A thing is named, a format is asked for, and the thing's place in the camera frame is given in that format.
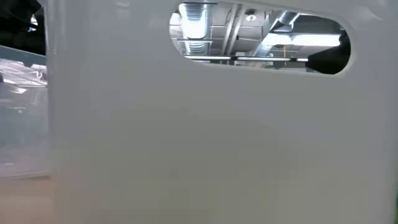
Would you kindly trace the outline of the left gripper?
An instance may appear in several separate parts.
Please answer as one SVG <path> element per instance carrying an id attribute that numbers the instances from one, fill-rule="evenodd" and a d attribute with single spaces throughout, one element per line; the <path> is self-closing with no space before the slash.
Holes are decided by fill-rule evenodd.
<path id="1" fill-rule="evenodd" d="M 0 0 L 0 45 L 45 55 L 45 16 L 40 0 Z"/>

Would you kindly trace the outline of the clear plastic basket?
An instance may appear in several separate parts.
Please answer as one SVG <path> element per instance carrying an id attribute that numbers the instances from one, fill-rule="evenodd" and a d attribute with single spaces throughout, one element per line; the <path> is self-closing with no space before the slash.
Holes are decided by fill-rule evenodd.
<path id="1" fill-rule="evenodd" d="M 50 171 L 46 62 L 0 45 L 0 179 Z"/>

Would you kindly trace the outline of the white plastic basket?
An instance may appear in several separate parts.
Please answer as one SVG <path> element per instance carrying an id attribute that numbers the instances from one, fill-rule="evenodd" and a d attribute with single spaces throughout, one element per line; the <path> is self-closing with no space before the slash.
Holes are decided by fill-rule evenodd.
<path id="1" fill-rule="evenodd" d="M 48 0 L 56 224 L 393 224 L 398 0 L 243 0 L 328 17 L 336 75 L 202 64 L 179 0 Z"/>

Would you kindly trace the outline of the bright ceiling light panel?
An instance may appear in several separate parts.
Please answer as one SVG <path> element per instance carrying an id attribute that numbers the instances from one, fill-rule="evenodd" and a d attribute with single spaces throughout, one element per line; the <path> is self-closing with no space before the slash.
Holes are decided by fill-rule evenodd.
<path id="1" fill-rule="evenodd" d="M 339 38 L 335 34 L 267 34 L 262 44 L 335 47 L 340 45 Z"/>

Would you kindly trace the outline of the smooth silver ventilation duct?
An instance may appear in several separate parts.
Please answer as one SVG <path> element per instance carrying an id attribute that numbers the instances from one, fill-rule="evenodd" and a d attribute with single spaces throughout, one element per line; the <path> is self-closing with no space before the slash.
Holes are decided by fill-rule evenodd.
<path id="1" fill-rule="evenodd" d="M 280 37 L 272 32 L 277 29 L 282 29 L 283 32 L 291 32 L 294 28 L 294 22 L 300 16 L 300 13 L 275 10 L 270 12 L 264 20 L 261 41 L 259 45 L 253 50 L 251 56 L 266 57 L 273 46 L 276 45 L 276 40 Z"/>

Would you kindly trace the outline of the suspended linear light rail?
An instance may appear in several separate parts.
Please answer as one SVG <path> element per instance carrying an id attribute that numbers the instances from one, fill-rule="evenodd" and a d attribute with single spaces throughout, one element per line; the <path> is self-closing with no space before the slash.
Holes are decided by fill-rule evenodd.
<path id="1" fill-rule="evenodd" d="M 307 58 L 280 58 L 280 57 L 238 57 L 238 56 L 200 56 L 184 55 L 190 60 L 232 60 L 245 62 L 307 62 Z"/>

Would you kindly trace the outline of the ribbed silver ventilation duct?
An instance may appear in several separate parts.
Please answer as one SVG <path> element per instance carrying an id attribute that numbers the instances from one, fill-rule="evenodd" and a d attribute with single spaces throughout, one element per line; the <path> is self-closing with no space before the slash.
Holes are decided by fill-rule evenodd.
<path id="1" fill-rule="evenodd" d="M 208 42 L 204 42 L 208 36 L 209 7 L 200 3 L 181 3 L 178 6 L 181 14 L 181 26 L 184 39 L 193 39 L 185 42 L 185 50 L 188 55 L 208 54 Z"/>

